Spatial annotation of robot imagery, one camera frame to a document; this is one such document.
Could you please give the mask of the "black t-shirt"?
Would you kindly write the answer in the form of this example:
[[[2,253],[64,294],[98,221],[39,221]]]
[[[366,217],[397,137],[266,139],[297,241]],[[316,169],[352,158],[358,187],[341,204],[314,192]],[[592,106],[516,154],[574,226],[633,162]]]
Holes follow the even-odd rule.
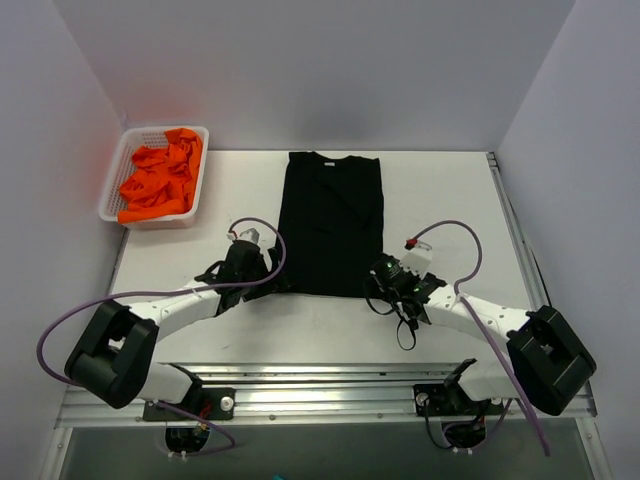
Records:
[[[379,159],[289,154],[278,231],[291,293],[362,298],[383,230]]]

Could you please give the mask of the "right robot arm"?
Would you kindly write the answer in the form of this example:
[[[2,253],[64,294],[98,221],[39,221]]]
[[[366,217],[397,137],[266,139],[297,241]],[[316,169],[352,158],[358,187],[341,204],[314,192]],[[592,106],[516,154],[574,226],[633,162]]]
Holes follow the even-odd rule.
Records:
[[[482,300],[390,255],[374,264],[364,288],[389,304],[411,333],[422,324],[446,327],[486,342],[508,363],[509,371],[498,361],[460,365],[443,390],[455,412],[487,399],[524,397],[537,410],[558,416],[597,370],[568,321],[551,306],[527,311]]]

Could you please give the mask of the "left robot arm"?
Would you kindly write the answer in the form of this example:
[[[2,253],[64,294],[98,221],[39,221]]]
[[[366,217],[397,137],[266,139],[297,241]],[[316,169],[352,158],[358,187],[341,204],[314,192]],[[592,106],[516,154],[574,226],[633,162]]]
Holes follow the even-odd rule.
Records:
[[[242,302],[286,291],[285,250],[272,247],[268,253],[271,268],[255,242],[235,240],[226,258],[195,276],[183,295],[131,305],[101,302],[67,359],[65,374],[115,409],[141,399],[165,403],[179,419],[194,417],[204,403],[202,380],[179,365],[154,362],[156,344]]]

